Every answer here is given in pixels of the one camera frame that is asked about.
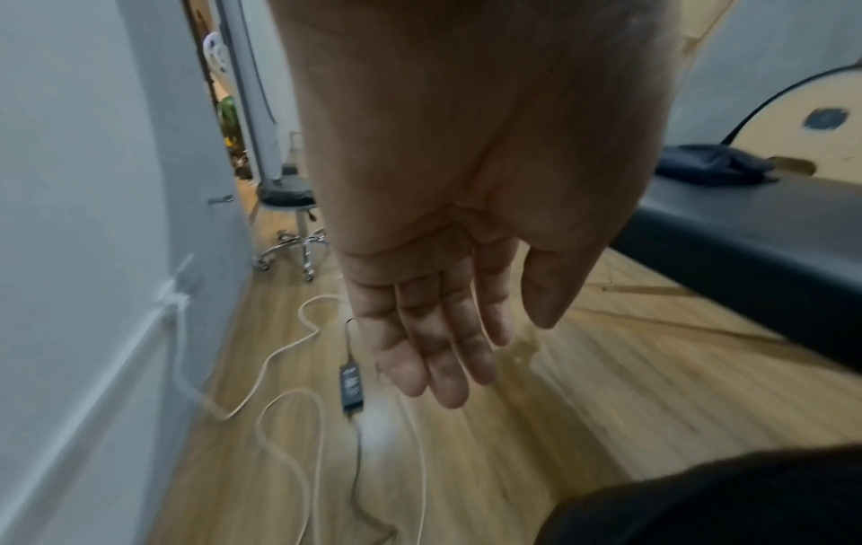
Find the finger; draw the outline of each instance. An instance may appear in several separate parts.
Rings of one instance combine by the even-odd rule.
[[[356,323],[380,370],[406,395],[422,395],[428,372],[398,314],[394,286],[364,286],[344,279]]]
[[[497,378],[497,369],[470,290],[472,277],[472,259],[449,267],[441,279],[440,300],[458,359],[474,381],[491,384]]]
[[[395,293],[404,329],[425,360],[431,392],[444,407],[459,408],[467,401],[470,387],[440,308],[440,273],[397,284]]]
[[[499,347],[509,344],[514,334],[509,291],[517,252],[518,240],[513,237],[480,244],[473,254],[479,314],[491,341]]]
[[[544,329],[557,325],[602,249],[603,246],[577,251],[530,249],[523,263],[521,297],[523,309],[534,324]]]

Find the dark blue cloth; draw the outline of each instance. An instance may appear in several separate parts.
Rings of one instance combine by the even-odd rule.
[[[775,165],[722,144],[667,145],[655,174],[711,188],[751,186],[776,181],[767,176]]]

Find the curled white cord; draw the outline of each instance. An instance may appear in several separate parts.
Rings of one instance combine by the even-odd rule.
[[[321,328],[310,321],[305,316],[305,307],[310,303],[320,300],[332,300],[338,301],[340,303],[345,303],[346,300],[339,296],[333,294],[323,294],[312,297],[305,303],[303,303],[299,307],[299,311],[297,312],[297,317],[299,321],[310,331],[308,335],[305,335],[298,340],[295,340],[292,343],[284,345],[279,348],[264,360],[263,365],[260,367],[260,371],[258,372],[258,378],[255,381],[254,385],[251,387],[248,395],[245,396],[239,405],[237,405],[236,409],[227,411],[222,409],[217,403],[211,400],[207,395],[200,392],[191,382],[189,382],[185,376],[182,374],[182,361],[185,359],[186,352],[186,344],[188,338],[188,321],[186,318],[186,310],[189,307],[189,296],[186,294],[172,294],[170,296],[169,304],[172,304],[176,307],[176,320],[177,320],[177,341],[174,348],[174,359],[172,365],[172,378],[174,385],[177,387],[180,392],[184,395],[188,396],[190,399],[194,400],[197,404],[207,410],[214,418],[220,421],[230,420],[235,417],[239,412],[248,404],[249,400],[252,396],[254,396],[257,389],[263,383],[263,377],[267,372],[267,368],[269,367],[269,362],[272,361],[272,358],[278,356],[279,354],[301,345],[305,341],[316,337],[320,332]],[[275,445],[272,441],[269,440],[266,433],[263,431],[263,417],[267,413],[269,409],[271,409],[277,402],[280,400],[290,397],[290,396],[303,396],[314,401],[314,404],[317,408],[318,412],[318,421],[320,422],[320,433],[317,440],[317,458],[314,463],[314,482],[313,484],[309,482],[308,475],[303,471],[303,468],[299,465],[299,462],[296,461],[296,458],[286,453],[284,450],[280,449],[277,445]],[[425,460],[425,449],[422,445],[422,439],[419,435],[419,431],[416,427],[416,423],[413,420],[413,417],[410,415],[407,406],[404,403],[404,399],[401,397],[400,393],[396,392],[396,397],[398,398],[398,402],[401,406],[401,410],[404,413],[404,417],[407,419],[410,431],[413,432],[413,437],[416,439],[416,445],[419,450],[419,466],[422,471],[422,511],[419,517],[419,529],[417,532],[416,545],[420,545],[422,541],[422,531],[425,527],[425,513],[427,509],[427,467]],[[314,516],[313,523],[313,542],[316,545],[321,545],[321,522],[320,522],[320,489],[321,489],[321,469],[323,466],[323,447],[325,443],[325,434],[326,434],[326,419],[325,419],[326,410],[323,407],[323,399],[316,392],[299,388],[295,390],[289,390],[282,392],[277,397],[275,397],[272,401],[267,404],[267,406],[260,412],[258,415],[258,419],[254,424],[254,435],[255,439],[263,448],[264,451],[271,454],[277,460],[281,461],[285,464],[285,466],[294,474],[296,479],[299,481],[300,489],[303,494],[303,527],[299,532],[299,536],[296,539],[295,545],[300,545],[302,543],[303,537],[305,536],[305,532],[308,530],[308,522],[312,518],[312,505],[314,506],[314,512],[316,515]]]

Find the rolling stool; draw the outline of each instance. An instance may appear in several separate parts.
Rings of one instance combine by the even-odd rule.
[[[299,176],[294,166],[286,166],[279,180],[263,180],[258,184],[258,205],[252,212],[251,221],[257,215],[258,207],[264,207],[277,212],[294,212],[296,214],[296,226],[298,233],[290,231],[279,231],[278,244],[268,248],[255,257],[254,265],[258,270],[269,270],[272,266],[273,254],[294,246],[303,247],[303,280],[311,282],[314,280],[314,268],[311,261],[311,245],[329,243],[326,233],[318,229],[308,234],[308,223],[306,215],[312,220],[312,208],[317,207],[314,201],[312,189],[308,181]]]

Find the light wood flooring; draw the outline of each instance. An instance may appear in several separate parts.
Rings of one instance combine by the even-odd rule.
[[[290,217],[261,210],[256,223],[263,246]],[[287,258],[253,276],[209,384],[223,406],[244,397],[270,352],[305,334],[296,319],[300,304],[343,294],[334,258],[326,251],[314,258],[319,276],[310,285]],[[457,411],[439,408],[430,395],[407,402],[428,462],[425,544],[532,543],[565,497],[752,450],[862,440],[862,377],[612,251],[552,331],[530,325],[518,297],[515,290],[517,338],[497,351],[497,383],[473,388]],[[255,444],[252,429],[270,400],[297,387],[317,391],[328,411],[320,545],[379,537],[347,501],[356,434],[340,415],[337,371],[348,315],[334,302],[310,307],[321,335],[274,361],[236,419],[201,416],[153,545],[295,542],[299,485]],[[415,543],[418,448],[395,391],[353,332],[366,395],[356,419],[364,456],[359,497],[400,528],[398,543]],[[290,400],[271,412],[271,437],[312,475],[319,430],[312,404]],[[303,543],[312,543],[311,535]]]

